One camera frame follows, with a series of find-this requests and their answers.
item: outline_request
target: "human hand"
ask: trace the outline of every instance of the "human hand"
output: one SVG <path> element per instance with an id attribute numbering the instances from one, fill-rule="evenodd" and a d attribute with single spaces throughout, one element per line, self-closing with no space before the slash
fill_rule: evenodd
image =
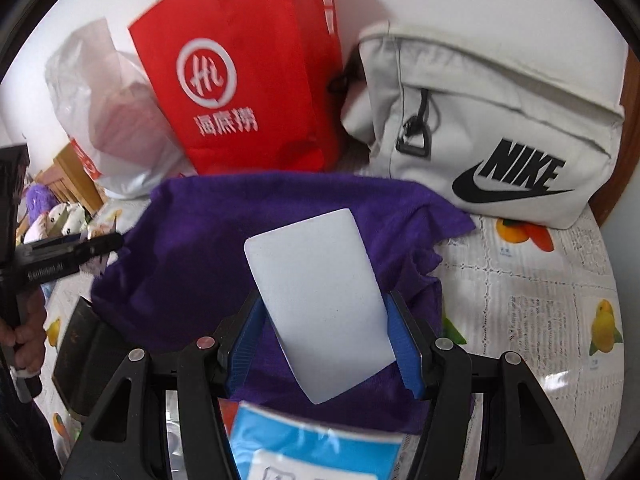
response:
<path id="1" fill-rule="evenodd" d="M 44 294 L 40 287 L 25 293 L 25 297 L 18 301 L 26 301 L 27 322 L 14 330 L 4 320 L 0 319 L 0 344 L 13 347 L 21 344 L 22 347 L 15 353 L 15 366 L 26 368 L 29 373 L 36 373 L 44 362 L 44 341 L 47 333 L 44 330 L 44 322 L 47 319 L 47 311 L 44 308 Z"/>

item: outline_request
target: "orange fruit print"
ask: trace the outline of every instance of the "orange fruit print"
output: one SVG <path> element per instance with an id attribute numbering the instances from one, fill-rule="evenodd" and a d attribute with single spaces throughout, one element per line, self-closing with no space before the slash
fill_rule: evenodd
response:
<path id="1" fill-rule="evenodd" d="M 554 250 L 553 240 L 546 227 L 519 220 L 498 218 L 495 230 L 500 238 L 510 244 L 521 244 L 530 239 L 536 247 L 545 253 Z"/>

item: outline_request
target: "haidilao logo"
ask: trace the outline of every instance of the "haidilao logo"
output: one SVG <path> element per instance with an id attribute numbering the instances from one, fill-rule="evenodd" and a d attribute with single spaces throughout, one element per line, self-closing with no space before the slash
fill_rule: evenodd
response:
<path id="1" fill-rule="evenodd" d="M 222 108 L 236 93 L 236 66 L 213 40 L 199 38 L 187 43 L 180 51 L 176 70 L 185 94 L 205 108 Z"/>

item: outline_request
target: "red paper bag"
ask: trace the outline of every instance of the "red paper bag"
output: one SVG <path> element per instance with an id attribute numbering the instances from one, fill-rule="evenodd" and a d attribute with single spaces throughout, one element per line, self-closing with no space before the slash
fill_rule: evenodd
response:
<path id="1" fill-rule="evenodd" d="M 334 0 L 162 0 L 129 30 L 199 174 L 337 162 Z"/>

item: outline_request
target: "purple cloth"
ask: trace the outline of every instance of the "purple cloth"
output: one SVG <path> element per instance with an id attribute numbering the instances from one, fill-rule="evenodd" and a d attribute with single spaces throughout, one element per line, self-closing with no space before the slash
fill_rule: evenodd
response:
<path id="1" fill-rule="evenodd" d="M 29 225 L 32 225 L 42 213 L 48 213 L 58 205 L 58 199 L 53 192 L 42 184 L 34 184 L 27 190 L 27 212 Z"/>
<path id="2" fill-rule="evenodd" d="M 346 174 L 261 173 L 173 179 L 152 194 L 116 264 L 95 280 L 95 311 L 130 342 L 176 351 L 212 333 L 256 288 L 244 256 L 254 235 L 337 209 L 353 213 L 382 292 L 442 330 L 442 289 L 428 273 L 433 245 L 474 229 L 466 213 L 413 182 Z M 248 400 L 329 424 L 420 433 L 428 407 L 393 363 L 328 402 L 302 392 L 266 323 L 246 383 Z"/>

